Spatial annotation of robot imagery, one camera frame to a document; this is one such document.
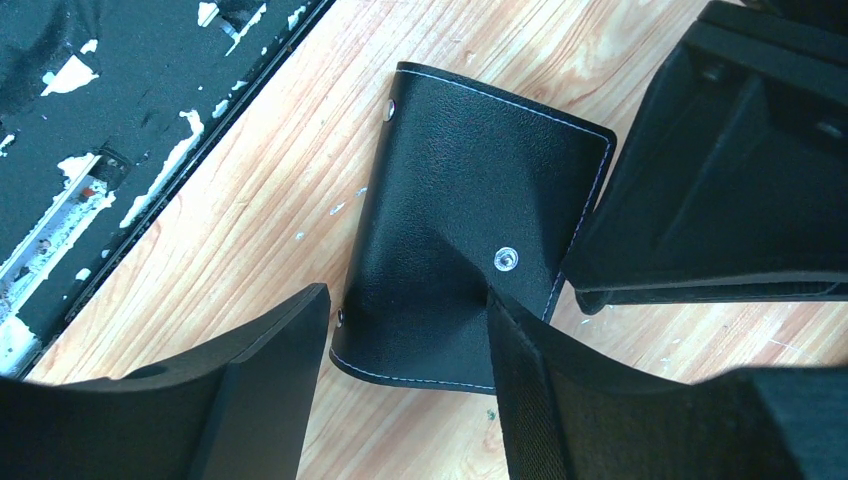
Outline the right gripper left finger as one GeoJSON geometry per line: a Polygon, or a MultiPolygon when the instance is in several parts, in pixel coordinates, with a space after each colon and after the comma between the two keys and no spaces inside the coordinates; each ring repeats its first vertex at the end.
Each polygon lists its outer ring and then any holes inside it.
{"type": "Polygon", "coordinates": [[[1,382],[5,479],[293,479],[328,288],[120,379],[1,382]]]}

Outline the black leather card holder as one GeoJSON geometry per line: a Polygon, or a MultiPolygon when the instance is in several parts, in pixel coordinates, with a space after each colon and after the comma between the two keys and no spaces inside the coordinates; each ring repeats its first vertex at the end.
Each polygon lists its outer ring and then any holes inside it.
{"type": "Polygon", "coordinates": [[[399,63],[332,363],[375,384],[493,394],[488,294],[550,320],[616,143],[585,119],[399,63]]]}

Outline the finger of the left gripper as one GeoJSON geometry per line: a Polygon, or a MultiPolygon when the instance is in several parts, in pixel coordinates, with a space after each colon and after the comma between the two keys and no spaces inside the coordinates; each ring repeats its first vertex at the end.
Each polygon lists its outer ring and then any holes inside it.
{"type": "Polygon", "coordinates": [[[650,81],[578,290],[847,288],[847,5],[711,1],[650,81]]]}
{"type": "Polygon", "coordinates": [[[846,301],[847,283],[782,282],[606,291],[574,288],[574,292],[581,311],[594,315],[610,305],[846,301]]]}

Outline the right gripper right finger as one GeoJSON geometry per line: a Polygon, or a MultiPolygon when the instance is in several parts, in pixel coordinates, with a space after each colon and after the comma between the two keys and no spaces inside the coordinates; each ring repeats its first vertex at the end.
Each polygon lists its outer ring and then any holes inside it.
{"type": "Polygon", "coordinates": [[[845,366],[738,368],[696,383],[613,360],[490,292],[514,479],[843,479],[845,366]]]}

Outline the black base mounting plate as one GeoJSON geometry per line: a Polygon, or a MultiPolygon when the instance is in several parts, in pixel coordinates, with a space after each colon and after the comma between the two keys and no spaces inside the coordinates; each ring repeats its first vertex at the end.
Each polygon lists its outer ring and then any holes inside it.
{"type": "Polygon", "coordinates": [[[25,377],[328,10],[1,5],[1,373],[25,377]]]}

